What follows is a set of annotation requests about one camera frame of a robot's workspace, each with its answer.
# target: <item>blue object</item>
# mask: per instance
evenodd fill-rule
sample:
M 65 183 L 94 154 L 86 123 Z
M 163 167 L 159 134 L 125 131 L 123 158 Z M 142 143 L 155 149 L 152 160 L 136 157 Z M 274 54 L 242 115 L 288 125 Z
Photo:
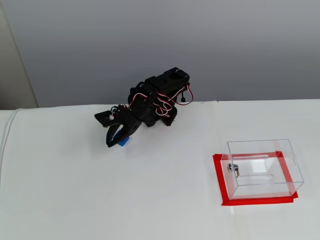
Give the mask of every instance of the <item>blue object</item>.
M 115 138 L 115 137 L 118 135 L 119 132 L 120 132 L 120 131 L 118 131 L 118 132 L 113 136 L 113 138 Z M 126 144 L 126 142 L 128 142 L 128 140 L 129 140 L 129 137 L 126 137 L 124 140 L 118 142 L 118 144 L 119 144 L 121 147 L 123 147 L 123 146 Z

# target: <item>clear plastic box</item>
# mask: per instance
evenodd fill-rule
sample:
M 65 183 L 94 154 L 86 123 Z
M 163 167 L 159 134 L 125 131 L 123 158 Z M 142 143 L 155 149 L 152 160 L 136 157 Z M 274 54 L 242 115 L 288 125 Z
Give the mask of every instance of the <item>clear plastic box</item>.
M 228 141 L 221 167 L 230 200 L 289 197 L 304 183 L 288 139 Z

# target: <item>robotic arm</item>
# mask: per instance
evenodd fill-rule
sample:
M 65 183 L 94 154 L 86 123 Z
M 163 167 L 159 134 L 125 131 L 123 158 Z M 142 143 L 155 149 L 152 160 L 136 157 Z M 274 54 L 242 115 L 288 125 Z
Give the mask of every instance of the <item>robotic arm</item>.
M 108 147 L 132 135 L 141 123 L 152 127 L 156 121 L 162 120 L 167 126 L 171 126 L 178 113 L 175 104 L 184 106 L 193 100 L 189 79 L 189 75 L 183 70 L 172 68 L 131 88 L 128 97 L 129 106 L 124 104 L 113 106 L 109 111 L 95 114 L 94 117 L 103 127 L 109 127 L 106 134 Z M 182 94 L 181 101 L 186 101 L 183 97 L 183 92 L 186 90 L 190 92 L 192 100 L 185 104 L 178 103 L 179 94 Z

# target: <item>white table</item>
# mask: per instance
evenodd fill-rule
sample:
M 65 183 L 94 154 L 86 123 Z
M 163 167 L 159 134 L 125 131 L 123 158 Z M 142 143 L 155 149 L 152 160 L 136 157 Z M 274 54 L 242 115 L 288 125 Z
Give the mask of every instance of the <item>white table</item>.
M 2 166 L 0 239 L 320 239 L 320 101 L 195 102 L 170 127 L 106 146 L 110 105 L 21 110 Z M 305 184 L 290 204 L 221 206 L 212 155 L 226 141 L 291 141 Z

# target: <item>gray wall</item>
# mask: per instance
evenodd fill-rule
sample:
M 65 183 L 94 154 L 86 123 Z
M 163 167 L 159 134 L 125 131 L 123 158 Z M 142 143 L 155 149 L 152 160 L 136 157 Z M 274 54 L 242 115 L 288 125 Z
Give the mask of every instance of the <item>gray wall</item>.
M 318 0 L 0 0 L 41 107 L 126 102 L 179 67 L 196 101 L 320 98 Z
M 37 102 L 0 5 L 0 110 L 36 108 Z

